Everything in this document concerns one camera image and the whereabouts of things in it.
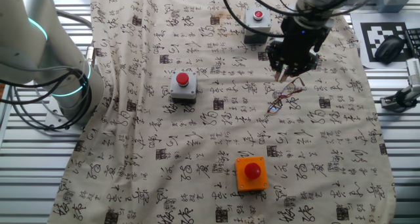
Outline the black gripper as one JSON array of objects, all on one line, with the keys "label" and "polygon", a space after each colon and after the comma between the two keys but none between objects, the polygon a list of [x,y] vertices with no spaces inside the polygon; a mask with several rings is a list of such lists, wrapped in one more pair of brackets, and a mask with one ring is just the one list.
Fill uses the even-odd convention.
[{"label": "black gripper", "polygon": [[300,20],[297,17],[285,18],[281,25],[285,35],[283,41],[274,40],[266,46],[276,81],[284,82],[318,66],[318,55],[310,51],[317,53],[320,50],[330,31],[329,21],[314,27],[302,24]]}]

